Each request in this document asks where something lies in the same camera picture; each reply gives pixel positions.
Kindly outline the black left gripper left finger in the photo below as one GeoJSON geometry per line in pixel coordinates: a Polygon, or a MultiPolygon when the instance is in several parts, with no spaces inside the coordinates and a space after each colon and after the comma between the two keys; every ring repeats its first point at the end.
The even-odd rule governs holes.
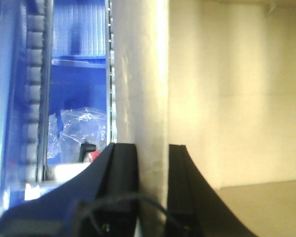
{"type": "Polygon", "coordinates": [[[43,196],[8,209],[0,217],[0,237],[132,237],[137,201],[106,205],[93,212],[102,233],[83,220],[74,233],[75,213],[83,202],[137,192],[139,172],[134,144],[111,143],[77,176],[43,196]]]}

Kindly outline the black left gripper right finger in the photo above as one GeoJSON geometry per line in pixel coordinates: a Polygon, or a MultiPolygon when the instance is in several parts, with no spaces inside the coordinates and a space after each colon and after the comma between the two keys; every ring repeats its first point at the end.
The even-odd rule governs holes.
{"type": "Polygon", "coordinates": [[[169,146],[167,209],[189,237],[253,237],[200,173],[186,146],[169,146]]]}

